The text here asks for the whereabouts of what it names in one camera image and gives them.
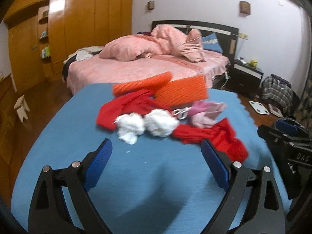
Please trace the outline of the white tissue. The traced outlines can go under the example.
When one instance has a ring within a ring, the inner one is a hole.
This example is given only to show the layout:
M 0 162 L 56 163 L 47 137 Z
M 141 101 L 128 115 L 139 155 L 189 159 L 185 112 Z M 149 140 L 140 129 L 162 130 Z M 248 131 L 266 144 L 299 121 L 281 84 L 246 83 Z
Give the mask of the white tissue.
M 139 136 L 145 132 L 145 124 L 138 113 L 123 114 L 116 118 L 117 136 L 124 143 L 133 145 Z
M 154 109 L 143 117 L 146 130 L 156 137 L 167 137 L 180 125 L 180 121 L 164 109 Z

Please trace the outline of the wooden side cabinet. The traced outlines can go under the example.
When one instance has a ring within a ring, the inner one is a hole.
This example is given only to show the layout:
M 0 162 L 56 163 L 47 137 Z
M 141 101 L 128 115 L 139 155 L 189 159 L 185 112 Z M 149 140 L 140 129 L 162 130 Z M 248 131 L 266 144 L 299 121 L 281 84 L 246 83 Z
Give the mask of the wooden side cabinet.
M 15 90 L 10 75 L 1 81 L 1 159 L 9 165 L 13 153 Z

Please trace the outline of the right wall lamp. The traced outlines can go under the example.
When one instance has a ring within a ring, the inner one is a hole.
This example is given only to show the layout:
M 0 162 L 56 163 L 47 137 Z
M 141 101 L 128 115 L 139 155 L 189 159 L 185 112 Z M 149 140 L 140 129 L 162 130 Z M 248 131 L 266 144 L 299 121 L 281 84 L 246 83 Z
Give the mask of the right wall lamp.
M 239 2 L 239 12 L 243 15 L 251 15 L 251 5 L 247 1 Z

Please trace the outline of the bed with pink sheet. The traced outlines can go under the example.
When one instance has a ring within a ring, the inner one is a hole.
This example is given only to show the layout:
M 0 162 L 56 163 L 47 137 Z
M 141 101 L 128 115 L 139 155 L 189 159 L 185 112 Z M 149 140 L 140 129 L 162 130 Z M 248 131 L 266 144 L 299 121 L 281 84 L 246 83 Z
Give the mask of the bed with pink sheet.
M 71 63 L 64 80 L 72 94 L 76 94 L 92 83 L 126 83 L 170 72 L 173 81 L 202 75 L 207 88 L 211 88 L 215 77 L 224 74 L 230 60 L 213 51 L 204 51 L 204 56 L 206 60 L 199 63 L 171 55 L 122 62 L 103 59 L 97 54 L 90 59 Z

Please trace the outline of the pink cloth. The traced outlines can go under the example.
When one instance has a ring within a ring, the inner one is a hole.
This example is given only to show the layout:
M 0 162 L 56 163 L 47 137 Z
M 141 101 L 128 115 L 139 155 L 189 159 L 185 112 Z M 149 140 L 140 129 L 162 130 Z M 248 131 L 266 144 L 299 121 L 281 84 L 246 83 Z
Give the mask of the pink cloth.
M 190 123 L 198 128 L 211 128 L 217 121 L 216 118 L 227 107 L 225 103 L 213 101 L 196 101 L 188 110 Z

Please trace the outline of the clothes pile on bed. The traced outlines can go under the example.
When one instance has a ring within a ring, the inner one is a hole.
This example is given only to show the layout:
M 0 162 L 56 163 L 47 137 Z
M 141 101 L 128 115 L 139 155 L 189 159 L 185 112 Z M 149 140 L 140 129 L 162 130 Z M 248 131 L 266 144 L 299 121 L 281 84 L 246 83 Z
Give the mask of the clothes pile on bed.
M 67 59 L 63 62 L 62 78 L 64 81 L 67 80 L 68 71 L 70 65 L 75 61 L 83 61 L 92 58 L 94 55 L 99 54 L 102 51 L 101 46 L 91 46 L 78 49 L 76 52 L 70 54 Z

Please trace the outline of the black headboard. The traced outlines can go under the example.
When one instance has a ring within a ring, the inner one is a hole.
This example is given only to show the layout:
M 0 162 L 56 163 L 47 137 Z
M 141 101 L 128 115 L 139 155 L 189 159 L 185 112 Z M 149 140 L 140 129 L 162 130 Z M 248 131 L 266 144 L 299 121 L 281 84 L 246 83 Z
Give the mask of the black headboard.
M 192 29 L 198 29 L 201 32 L 202 37 L 215 33 L 219 45 L 223 49 L 223 56 L 228 57 L 231 63 L 234 62 L 236 47 L 238 44 L 238 28 L 202 21 L 159 20 L 151 23 L 151 30 L 162 24 L 171 25 L 185 34 L 188 34 Z

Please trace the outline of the blue table cloth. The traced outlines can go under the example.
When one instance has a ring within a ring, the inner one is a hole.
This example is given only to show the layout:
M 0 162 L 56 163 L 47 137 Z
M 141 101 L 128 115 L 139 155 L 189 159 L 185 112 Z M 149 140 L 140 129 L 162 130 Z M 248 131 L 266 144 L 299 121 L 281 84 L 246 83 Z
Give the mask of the blue table cloth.
M 88 85 L 44 128 L 15 181 L 11 212 L 22 227 L 42 168 L 68 167 L 110 139 L 113 152 L 89 196 L 113 233 L 200 233 L 221 203 L 220 188 L 197 145 L 145 133 L 134 145 L 96 124 L 110 84 Z

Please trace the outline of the white scissors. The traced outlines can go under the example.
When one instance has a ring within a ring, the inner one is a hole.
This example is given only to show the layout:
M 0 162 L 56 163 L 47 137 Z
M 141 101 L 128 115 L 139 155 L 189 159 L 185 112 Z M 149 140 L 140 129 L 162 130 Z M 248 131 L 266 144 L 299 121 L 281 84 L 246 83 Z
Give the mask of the white scissors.
M 183 120 L 188 117 L 188 111 L 190 110 L 190 107 L 184 107 L 184 108 L 178 108 L 171 112 L 171 114 L 176 117 L 176 119 Z

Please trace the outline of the left wall lamp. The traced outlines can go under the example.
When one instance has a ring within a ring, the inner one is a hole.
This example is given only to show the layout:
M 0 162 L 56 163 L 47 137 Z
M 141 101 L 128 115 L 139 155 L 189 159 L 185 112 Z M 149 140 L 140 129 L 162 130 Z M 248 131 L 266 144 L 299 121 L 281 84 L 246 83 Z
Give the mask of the left wall lamp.
M 148 1 L 147 8 L 149 11 L 154 10 L 154 1 Z

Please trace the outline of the red white flat box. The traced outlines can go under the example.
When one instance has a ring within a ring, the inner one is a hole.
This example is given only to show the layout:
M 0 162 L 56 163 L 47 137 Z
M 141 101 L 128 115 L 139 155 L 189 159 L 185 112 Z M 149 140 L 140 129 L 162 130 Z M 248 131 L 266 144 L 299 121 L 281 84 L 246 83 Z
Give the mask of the red white flat box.
M 270 113 L 272 113 L 273 115 L 275 115 L 276 117 L 279 117 L 279 118 L 283 117 L 283 114 L 279 108 L 277 108 L 276 106 L 274 106 L 272 104 L 268 104 L 268 107 L 269 107 Z

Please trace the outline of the small white stool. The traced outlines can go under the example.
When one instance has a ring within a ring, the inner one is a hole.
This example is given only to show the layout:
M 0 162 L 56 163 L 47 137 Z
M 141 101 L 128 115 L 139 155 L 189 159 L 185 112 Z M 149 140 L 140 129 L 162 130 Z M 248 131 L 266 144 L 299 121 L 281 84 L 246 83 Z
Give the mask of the small white stool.
M 17 99 L 14 105 L 14 110 L 16 111 L 21 123 L 23 123 L 24 120 L 28 119 L 27 112 L 30 111 L 30 108 L 28 107 L 24 95 Z

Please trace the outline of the blue pillow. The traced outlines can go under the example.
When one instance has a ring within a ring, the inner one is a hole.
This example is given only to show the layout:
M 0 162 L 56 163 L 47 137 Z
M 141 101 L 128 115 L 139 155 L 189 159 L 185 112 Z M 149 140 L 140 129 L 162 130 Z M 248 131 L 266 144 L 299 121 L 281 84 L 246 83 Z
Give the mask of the blue pillow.
M 223 49 L 218 42 L 216 33 L 212 33 L 208 36 L 202 37 L 201 41 L 204 50 L 223 53 Z

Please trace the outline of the red cloth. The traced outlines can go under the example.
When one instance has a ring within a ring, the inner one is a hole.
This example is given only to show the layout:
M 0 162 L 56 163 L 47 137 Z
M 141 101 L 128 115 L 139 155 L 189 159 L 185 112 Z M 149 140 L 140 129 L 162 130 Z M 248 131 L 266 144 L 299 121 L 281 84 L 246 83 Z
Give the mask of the red cloth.
M 96 124 L 106 130 L 119 128 L 126 136 L 128 144 L 137 142 L 137 137 L 145 130 L 156 137 L 172 136 L 183 144 L 199 145 L 205 139 L 211 141 L 220 152 L 224 152 L 231 161 L 243 162 L 248 157 L 244 144 L 236 138 L 229 121 L 225 118 L 211 128 L 199 128 L 182 124 L 167 109 L 162 109 L 152 92 L 139 90 L 114 98 L 102 105 Z

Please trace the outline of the wall lamp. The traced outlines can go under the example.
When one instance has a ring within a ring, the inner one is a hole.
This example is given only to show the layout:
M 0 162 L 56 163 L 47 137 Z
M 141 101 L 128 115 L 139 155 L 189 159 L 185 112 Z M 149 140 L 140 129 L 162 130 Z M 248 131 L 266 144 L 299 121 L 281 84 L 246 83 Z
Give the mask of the wall lamp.
M 154 10 L 154 1 L 148 1 L 147 8 L 149 11 Z
M 251 15 L 251 5 L 247 1 L 239 2 L 239 12 L 243 15 Z

